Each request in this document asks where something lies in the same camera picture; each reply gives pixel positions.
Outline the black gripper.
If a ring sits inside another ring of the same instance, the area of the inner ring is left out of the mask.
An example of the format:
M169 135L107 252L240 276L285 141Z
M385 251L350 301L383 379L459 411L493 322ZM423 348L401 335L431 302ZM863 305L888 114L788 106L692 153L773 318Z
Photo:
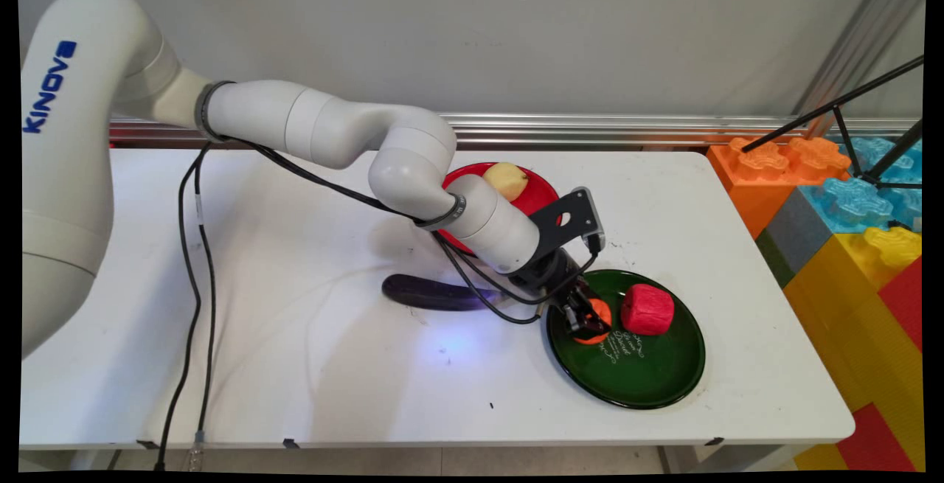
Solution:
M610 305L596 291L580 285L581 274L590 265L592 259L580 264L566 249L556 248L509 274L512 291L508 295L530 305L564 305L566 331L574 341L605 341L610 335ZM571 302L575 291L580 302Z

